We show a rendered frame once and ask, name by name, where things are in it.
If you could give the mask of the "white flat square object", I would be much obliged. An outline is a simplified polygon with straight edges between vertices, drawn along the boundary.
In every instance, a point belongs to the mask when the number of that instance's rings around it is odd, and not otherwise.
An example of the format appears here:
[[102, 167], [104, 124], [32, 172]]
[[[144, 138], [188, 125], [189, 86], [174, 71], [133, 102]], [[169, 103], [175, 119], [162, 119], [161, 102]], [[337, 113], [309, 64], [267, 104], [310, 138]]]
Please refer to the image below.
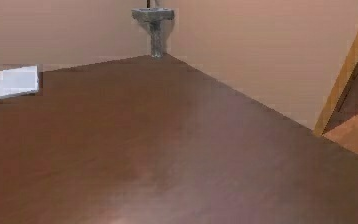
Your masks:
[[0, 71], [0, 99], [38, 91], [39, 72], [36, 65]]

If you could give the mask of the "brown wooden door frame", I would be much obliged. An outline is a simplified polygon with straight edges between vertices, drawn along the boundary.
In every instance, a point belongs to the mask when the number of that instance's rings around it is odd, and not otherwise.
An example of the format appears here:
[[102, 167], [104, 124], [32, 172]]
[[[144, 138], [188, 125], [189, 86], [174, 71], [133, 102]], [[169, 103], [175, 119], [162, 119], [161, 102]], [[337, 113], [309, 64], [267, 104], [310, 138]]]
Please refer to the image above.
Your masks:
[[353, 77], [354, 71], [358, 66], [358, 32], [354, 38], [354, 41], [348, 51], [345, 61], [340, 69], [340, 72], [335, 80], [335, 83], [330, 91], [330, 95], [320, 112], [320, 115], [315, 123], [313, 133], [317, 136], [321, 136], [337, 105], [341, 99], [341, 96], [345, 92], [346, 87], [349, 85], [351, 78]]

